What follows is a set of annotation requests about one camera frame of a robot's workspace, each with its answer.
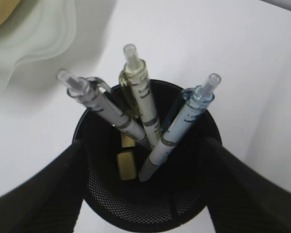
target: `mesh pen holder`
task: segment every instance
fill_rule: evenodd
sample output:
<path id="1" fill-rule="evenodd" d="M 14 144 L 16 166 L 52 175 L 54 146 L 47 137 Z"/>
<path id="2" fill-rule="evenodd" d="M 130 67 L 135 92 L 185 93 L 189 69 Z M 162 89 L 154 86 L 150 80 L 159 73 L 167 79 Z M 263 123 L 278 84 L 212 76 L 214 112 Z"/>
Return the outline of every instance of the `mesh pen holder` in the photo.
<path id="1" fill-rule="evenodd" d="M 162 122 L 182 88 L 157 80 L 151 80 L 151 87 Z M 113 90 L 124 99 L 119 86 Z M 221 142 L 206 111 L 149 181 L 121 181 L 116 160 L 122 151 L 120 132 L 87 110 L 74 135 L 74 140 L 83 141 L 88 156 L 84 199 L 103 219 L 126 231 L 163 232 L 184 224 L 205 207 L 196 153 L 201 139 L 208 136 Z M 132 150 L 139 171 L 149 152 L 139 146 Z"/>

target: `blue pen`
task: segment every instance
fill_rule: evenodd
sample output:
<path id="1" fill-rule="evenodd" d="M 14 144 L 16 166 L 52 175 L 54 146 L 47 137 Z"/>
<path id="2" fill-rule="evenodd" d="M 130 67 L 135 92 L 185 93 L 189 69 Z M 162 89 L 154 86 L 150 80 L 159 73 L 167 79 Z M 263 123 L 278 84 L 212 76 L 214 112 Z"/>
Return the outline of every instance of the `blue pen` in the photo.
<path id="1" fill-rule="evenodd" d="M 150 179 L 154 172 L 162 165 L 177 143 L 214 100 L 213 91 L 220 82 L 221 77 L 219 75 L 211 74 L 203 85 L 186 89 L 182 92 L 185 104 L 147 157 L 139 172 L 140 181 L 143 182 Z"/>

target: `yellow sticky note pad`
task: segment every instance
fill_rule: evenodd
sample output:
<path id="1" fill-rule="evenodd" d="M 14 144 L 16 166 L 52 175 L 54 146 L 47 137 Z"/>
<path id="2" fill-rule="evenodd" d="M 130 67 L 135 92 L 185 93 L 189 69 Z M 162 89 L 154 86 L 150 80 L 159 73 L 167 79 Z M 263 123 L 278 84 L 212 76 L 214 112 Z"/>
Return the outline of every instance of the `yellow sticky note pad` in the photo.
<path id="1" fill-rule="evenodd" d="M 134 147 L 136 145 L 135 141 L 132 140 L 132 138 L 127 136 L 126 134 L 121 133 L 121 137 L 122 137 L 122 148 Z"/>
<path id="2" fill-rule="evenodd" d="M 137 177 L 137 170 L 132 151 L 117 154 L 117 165 L 121 180 L 127 181 Z"/>

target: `white pen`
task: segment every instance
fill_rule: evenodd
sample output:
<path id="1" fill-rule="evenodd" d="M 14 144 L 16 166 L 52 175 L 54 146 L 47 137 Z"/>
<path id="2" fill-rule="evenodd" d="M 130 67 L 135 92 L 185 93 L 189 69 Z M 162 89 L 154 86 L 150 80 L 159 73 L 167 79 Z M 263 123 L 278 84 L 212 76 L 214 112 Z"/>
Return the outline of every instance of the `white pen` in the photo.
<path id="1" fill-rule="evenodd" d="M 177 143 L 214 100 L 213 91 L 220 82 L 221 78 L 219 75 L 211 74 L 202 86 L 183 91 L 185 104 L 166 132 L 163 133 L 157 146 L 147 157 L 139 172 L 140 181 L 147 181 L 159 169 Z"/>
<path id="2" fill-rule="evenodd" d="M 67 92 L 71 98 L 91 109 L 91 111 L 127 134 L 141 146 L 148 150 L 150 149 L 142 126 L 124 114 L 101 92 L 100 87 L 106 91 L 111 91 L 110 87 L 102 79 L 75 77 L 64 69 L 58 72 L 57 79 L 68 88 Z"/>
<path id="3" fill-rule="evenodd" d="M 139 59 L 137 49 L 134 45 L 124 46 L 126 64 L 124 73 L 132 94 L 137 101 L 140 118 L 151 147 L 155 147 L 161 137 L 160 120 L 157 115 L 153 99 L 150 79 L 148 76 L 146 62 Z"/>

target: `white desk surface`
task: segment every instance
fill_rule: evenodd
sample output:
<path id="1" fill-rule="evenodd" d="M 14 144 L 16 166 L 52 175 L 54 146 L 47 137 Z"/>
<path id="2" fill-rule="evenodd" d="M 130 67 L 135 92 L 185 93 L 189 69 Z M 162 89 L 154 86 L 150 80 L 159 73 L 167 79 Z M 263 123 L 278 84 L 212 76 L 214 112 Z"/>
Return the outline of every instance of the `white desk surface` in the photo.
<path id="1" fill-rule="evenodd" d="M 72 46 L 18 67 L 0 95 L 0 195 L 71 142 L 84 108 L 55 73 L 66 68 L 116 85 L 127 43 L 137 46 L 153 79 L 187 88 L 219 73 L 210 112 L 224 146 L 291 191 L 291 12 L 259 0 L 77 0 L 76 8 Z M 214 232 L 206 209 L 172 232 L 193 229 Z M 75 232 L 93 231 L 122 232 L 84 204 Z"/>

